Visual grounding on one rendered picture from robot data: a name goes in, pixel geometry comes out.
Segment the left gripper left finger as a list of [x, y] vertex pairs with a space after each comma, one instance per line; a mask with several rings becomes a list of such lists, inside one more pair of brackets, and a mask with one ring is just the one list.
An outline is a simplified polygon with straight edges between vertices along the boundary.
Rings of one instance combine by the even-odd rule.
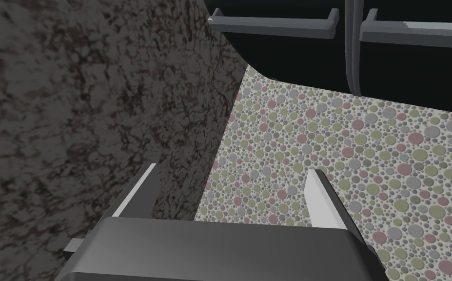
[[150, 219], [159, 192], [157, 164], [146, 163], [110, 206], [110, 216]]

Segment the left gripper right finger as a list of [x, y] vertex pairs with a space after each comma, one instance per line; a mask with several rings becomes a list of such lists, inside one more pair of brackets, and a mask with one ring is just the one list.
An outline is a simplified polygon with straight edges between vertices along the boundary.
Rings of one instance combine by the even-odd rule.
[[361, 234], [322, 170], [309, 170], [304, 196], [313, 227], [346, 229], [353, 235]]

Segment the black cupboard door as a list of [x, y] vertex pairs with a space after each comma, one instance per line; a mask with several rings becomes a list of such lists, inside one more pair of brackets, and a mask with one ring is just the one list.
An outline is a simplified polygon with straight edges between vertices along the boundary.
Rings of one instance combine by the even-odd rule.
[[356, 0], [353, 60], [358, 94], [452, 112], [452, 48], [362, 42], [374, 8], [377, 20], [452, 22], [452, 0]]
[[354, 0], [203, 0], [210, 16], [219, 8], [227, 17], [327, 19], [339, 10], [333, 39], [309, 39], [240, 33], [221, 34], [261, 75], [280, 82], [349, 93], [346, 40]]

